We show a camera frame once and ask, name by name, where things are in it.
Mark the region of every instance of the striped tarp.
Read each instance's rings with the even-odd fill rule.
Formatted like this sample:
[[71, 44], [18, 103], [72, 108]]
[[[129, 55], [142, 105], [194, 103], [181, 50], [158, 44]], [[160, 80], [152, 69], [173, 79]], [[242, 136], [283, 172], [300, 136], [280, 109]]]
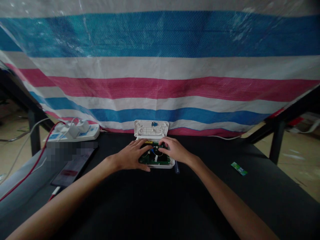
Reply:
[[7, 0], [0, 59], [50, 115], [234, 137], [320, 83], [312, 0]]

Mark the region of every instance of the red stripe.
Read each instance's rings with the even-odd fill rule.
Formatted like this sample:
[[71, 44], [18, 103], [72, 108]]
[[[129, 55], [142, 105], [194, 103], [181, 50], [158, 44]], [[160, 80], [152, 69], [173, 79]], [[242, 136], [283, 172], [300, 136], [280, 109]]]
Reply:
[[16, 69], [22, 80], [34, 87], [58, 86], [69, 96], [101, 98], [166, 99], [186, 96], [252, 101], [290, 102], [320, 80], [270, 80], [203, 77], [185, 80], [153, 78], [68, 78], [45, 76], [39, 69]]
[[[71, 121], [73, 118], [72, 117], [59, 117], [57, 114], [53, 113], [53, 112], [49, 112], [46, 111], [47, 114], [57, 118], [57, 119], [63, 119], [65, 121]], [[94, 121], [88, 121], [89, 124], [97, 124]], [[104, 130], [108, 131], [108, 132], [113, 132], [113, 133], [131, 133], [134, 134], [133, 129], [129, 129], [129, 130], [122, 130], [122, 129], [113, 129], [113, 128], [103, 128]], [[198, 130], [194, 130], [194, 129], [190, 129], [190, 128], [175, 128], [172, 130], [168, 131], [168, 135], [184, 135], [184, 136], [220, 136], [220, 137], [227, 137], [227, 138], [231, 138], [231, 137], [237, 137], [240, 136], [242, 134], [244, 134], [245, 132], [231, 132], [228, 131], [226, 129], [223, 128], [219, 128], [219, 129], [207, 129], [207, 130], [202, 130], [202, 131], [198, 131]]]

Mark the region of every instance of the black tabletop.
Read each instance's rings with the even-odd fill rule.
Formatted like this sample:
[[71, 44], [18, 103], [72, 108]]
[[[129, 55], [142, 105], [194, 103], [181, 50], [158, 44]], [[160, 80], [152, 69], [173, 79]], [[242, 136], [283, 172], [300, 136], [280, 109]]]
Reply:
[[[175, 137], [281, 239], [313, 239], [319, 235], [320, 204], [252, 144], [244, 139]], [[83, 174], [133, 139], [133, 134], [101, 134], [96, 140], [99, 147]], [[49, 167], [31, 175], [22, 188], [0, 204], [1, 239], [46, 203], [54, 190], [50, 181], [80, 146], [81, 143], [60, 143], [59, 148], [51, 145], [46, 151]], [[233, 162], [248, 174], [238, 173], [230, 165]], [[198, 177], [186, 165], [179, 166], [179, 175], [174, 169], [151, 169], [150, 173], [126, 170], [111, 175], [53, 238], [238, 238]]]

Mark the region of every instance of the green packet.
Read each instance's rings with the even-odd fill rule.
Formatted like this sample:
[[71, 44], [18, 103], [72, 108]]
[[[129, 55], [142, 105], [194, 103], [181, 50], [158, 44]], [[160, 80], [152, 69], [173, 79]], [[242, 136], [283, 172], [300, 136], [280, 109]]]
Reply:
[[231, 164], [231, 166], [234, 167], [242, 176], [245, 176], [248, 173], [247, 171], [243, 170], [242, 167], [240, 167], [238, 164], [236, 164], [236, 162], [233, 162]]

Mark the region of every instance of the phone screen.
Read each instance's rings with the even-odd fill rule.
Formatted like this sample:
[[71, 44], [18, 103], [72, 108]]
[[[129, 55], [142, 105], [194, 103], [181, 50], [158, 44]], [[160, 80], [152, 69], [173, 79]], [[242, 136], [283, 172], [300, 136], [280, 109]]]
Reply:
[[51, 185], [61, 187], [68, 187], [71, 185], [94, 150], [95, 148], [82, 149], [82, 154], [76, 155], [73, 160], [69, 161], [61, 172], [53, 179]]

